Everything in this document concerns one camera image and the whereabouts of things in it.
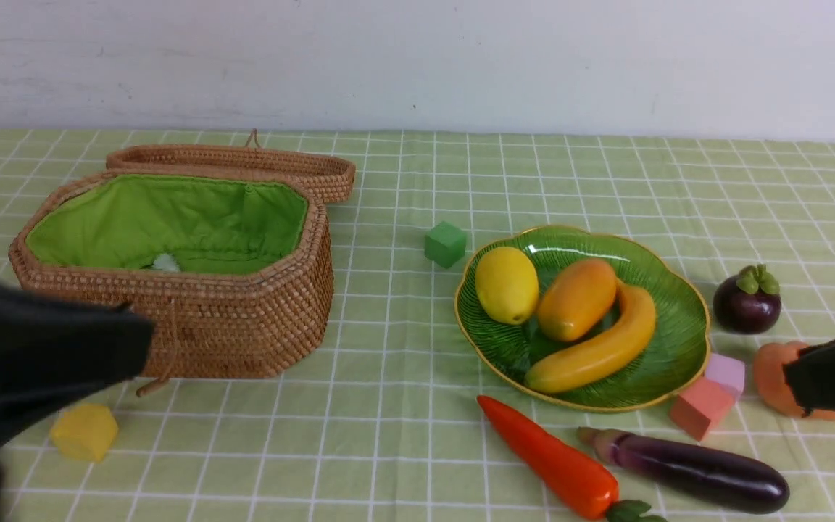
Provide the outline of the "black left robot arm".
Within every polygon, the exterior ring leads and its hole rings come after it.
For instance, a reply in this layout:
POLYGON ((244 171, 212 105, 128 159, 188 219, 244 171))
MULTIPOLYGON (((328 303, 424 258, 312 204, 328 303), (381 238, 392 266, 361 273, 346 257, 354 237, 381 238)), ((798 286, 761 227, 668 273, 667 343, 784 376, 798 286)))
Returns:
MULTIPOLYGON (((138 376, 154 324, 116 305, 0 284, 0 446, 90 394, 138 376)), ((0 493, 3 473, 0 469, 0 493)))

